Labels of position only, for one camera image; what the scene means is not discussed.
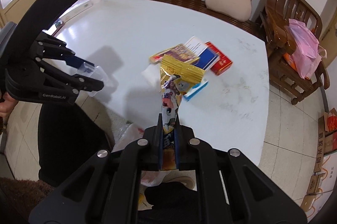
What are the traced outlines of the person's left hand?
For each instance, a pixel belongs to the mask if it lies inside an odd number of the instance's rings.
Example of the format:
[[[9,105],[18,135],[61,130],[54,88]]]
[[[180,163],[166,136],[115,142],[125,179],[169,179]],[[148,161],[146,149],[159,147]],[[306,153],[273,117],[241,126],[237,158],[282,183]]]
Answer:
[[[8,118],[17,104],[18,101],[5,92],[3,102],[0,103],[0,116],[2,118]]]

